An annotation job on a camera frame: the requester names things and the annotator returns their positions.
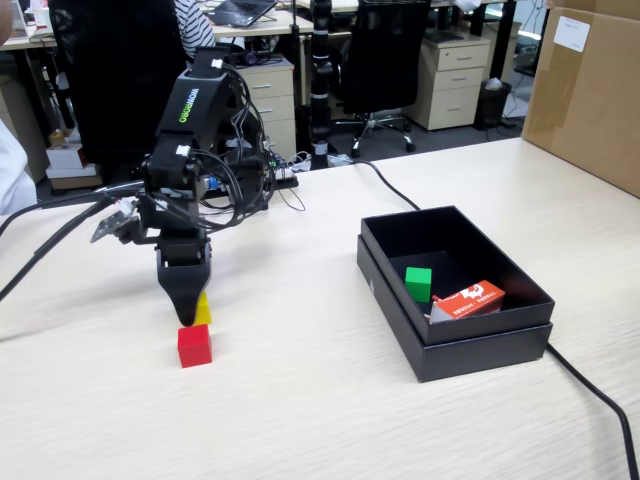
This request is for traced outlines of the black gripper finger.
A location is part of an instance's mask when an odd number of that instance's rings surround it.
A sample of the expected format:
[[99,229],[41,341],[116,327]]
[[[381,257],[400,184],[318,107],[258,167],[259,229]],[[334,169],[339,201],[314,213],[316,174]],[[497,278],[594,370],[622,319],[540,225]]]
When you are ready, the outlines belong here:
[[158,282],[173,303],[180,323],[192,326],[198,301],[211,276],[210,241],[165,241],[156,252]]

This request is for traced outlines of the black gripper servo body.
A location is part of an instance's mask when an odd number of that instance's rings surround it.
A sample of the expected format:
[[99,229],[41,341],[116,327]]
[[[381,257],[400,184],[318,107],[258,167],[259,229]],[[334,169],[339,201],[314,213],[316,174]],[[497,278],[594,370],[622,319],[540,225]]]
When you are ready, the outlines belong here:
[[138,244],[210,242],[198,201],[185,192],[138,192]]

